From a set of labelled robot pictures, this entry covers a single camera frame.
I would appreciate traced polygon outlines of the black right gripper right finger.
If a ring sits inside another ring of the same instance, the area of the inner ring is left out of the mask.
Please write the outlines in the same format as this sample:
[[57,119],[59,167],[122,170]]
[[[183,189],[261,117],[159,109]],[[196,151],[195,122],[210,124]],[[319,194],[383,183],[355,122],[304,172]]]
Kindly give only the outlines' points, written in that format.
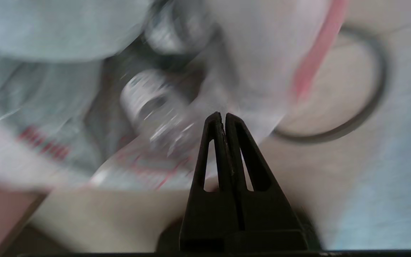
[[242,119],[226,115],[241,250],[307,250],[303,228]]

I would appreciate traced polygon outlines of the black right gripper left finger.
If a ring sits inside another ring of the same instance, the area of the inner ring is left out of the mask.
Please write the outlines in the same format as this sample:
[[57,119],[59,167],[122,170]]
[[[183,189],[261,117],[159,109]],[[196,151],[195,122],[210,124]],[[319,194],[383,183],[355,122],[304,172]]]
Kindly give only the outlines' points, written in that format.
[[[210,142],[214,143],[218,191],[204,189]],[[180,229],[183,252],[223,252],[226,238],[238,232],[235,165],[222,116],[215,112],[204,122],[194,177]]]

